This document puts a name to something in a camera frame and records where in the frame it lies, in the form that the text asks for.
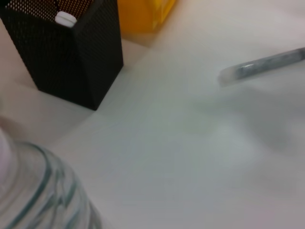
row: white desk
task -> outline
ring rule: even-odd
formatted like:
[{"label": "white desk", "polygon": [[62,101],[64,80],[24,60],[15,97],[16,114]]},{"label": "white desk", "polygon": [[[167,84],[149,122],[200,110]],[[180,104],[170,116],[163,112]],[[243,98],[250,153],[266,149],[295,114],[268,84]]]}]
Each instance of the white desk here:
[{"label": "white desk", "polygon": [[303,46],[303,0],[180,0],[93,112],[37,91],[1,28],[2,126],[73,166],[104,229],[302,229],[305,63],[216,78]]}]

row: plastic water bottle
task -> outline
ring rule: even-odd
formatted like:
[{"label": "plastic water bottle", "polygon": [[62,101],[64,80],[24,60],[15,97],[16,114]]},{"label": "plastic water bottle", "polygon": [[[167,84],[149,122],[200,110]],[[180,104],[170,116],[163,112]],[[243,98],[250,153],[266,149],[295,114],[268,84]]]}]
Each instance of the plastic water bottle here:
[{"label": "plastic water bottle", "polygon": [[101,229],[73,170],[0,130],[0,229]]}]

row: black mesh pen holder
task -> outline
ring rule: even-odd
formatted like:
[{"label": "black mesh pen holder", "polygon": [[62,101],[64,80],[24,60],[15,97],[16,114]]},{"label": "black mesh pen holder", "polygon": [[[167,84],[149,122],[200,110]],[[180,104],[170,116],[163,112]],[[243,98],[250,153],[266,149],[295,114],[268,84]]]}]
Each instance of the black mesh pen holder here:
[{"label": "black mesh pen holder", "polygon": [[98,108],[123,67],[117,0],[7,0],[0,17],[40,91]]}]

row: white table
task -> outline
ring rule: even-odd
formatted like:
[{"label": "white table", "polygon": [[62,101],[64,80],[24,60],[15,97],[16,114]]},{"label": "white table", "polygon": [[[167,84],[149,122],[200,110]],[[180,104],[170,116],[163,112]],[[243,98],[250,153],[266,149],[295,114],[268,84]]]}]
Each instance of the white table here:
[{"label": "white table", "polygon": [[1,125],[66,159],[104,229],[303,229],[305,64],[220,88],[225,67],[305,46],[303,0],[180,0],[97,112],[37,91],[3,26]]}]

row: yellow box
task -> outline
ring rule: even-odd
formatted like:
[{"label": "yellow box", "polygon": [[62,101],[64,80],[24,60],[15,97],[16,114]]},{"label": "yellow box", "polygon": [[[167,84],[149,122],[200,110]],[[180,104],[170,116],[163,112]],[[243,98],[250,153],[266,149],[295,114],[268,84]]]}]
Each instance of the yellow box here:
[{"label": "yellow box", "polygon": [[165,20],[176,0],[118,0],[121,31],[155,31]]}]

